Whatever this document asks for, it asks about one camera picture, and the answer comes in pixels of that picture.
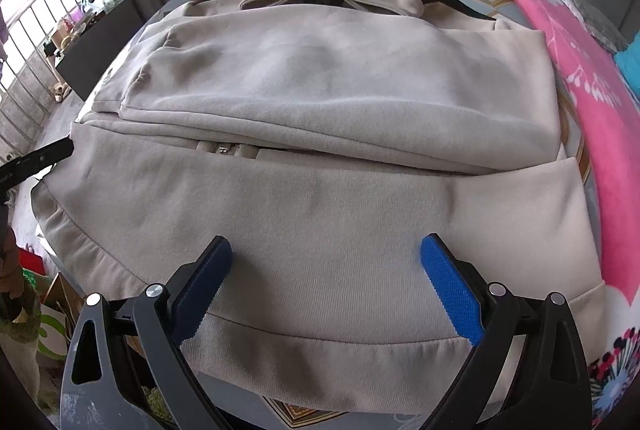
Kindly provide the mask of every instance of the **blue cloth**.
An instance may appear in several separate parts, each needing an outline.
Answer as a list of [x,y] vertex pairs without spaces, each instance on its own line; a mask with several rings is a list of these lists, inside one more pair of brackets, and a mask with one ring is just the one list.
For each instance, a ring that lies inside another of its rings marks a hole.
[[626,51],[618,51],[613,60],[636,97],[640,98],[640,32]]

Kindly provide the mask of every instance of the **floor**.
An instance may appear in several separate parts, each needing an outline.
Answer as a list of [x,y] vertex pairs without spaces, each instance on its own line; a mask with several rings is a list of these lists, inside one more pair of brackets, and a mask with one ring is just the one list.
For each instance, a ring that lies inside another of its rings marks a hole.
[[[71,91],[69,96],[53,110],[34,148],[39,149],[65,137],[69,133],[71,123],[78,116],[82,105],[84,105],[84,102],[76,93]],[[40,244],[36,236],[38,223],[31,210],[31,189],[37,182],[38,179],[36,177],[30,177],[19,186],[18,195],[15,198],[11,226],[14,229],[18,246],[24,248],[28,244],[34,248],[34,253],[46,255],[45,248]]]

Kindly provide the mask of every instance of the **blue gripper pad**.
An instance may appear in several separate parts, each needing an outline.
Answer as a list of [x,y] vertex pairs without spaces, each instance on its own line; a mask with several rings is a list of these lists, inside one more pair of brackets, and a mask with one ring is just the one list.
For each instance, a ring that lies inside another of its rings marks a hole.
[[167,283],[175,295],[168,307],[173,323],[171,334],[177,346],[195,336],[231,269],[232,256],[228,240],[216,237],[195,263],[180,266]]
[[422,240],[420,262],[456,332],[477,346],[484,333],[480,304],[433,234]]

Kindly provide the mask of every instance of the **screw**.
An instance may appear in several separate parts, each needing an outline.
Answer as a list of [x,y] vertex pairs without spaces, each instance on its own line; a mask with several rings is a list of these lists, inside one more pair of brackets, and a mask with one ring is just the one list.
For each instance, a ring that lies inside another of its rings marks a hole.
[[91,295],[89,295],[86,298],[87,305],[96,305],[99,302],[100,302],[100,293],[91,293]]
[[489,293],[494,296],[503,296],[507,293],[507,288],[503,286],[500,282],[494,282],[489,284]]
[[162,284],[152,284],[146,288],[146,295],[149,298],[155,298],[156,296],[162,295],[162,291],[164,291]]
[[551,302],[556,305],[564,304],[564,296],[561,293],[551,293]]

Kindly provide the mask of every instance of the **pink blanket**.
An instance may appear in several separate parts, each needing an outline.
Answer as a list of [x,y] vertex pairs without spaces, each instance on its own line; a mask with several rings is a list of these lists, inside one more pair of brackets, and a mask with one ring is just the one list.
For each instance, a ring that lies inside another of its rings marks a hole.
[[578,111],[591,154],[602,225],[602,277],[631,304],[640,284],[640,114],[618,67],[559,0],[515,0]]

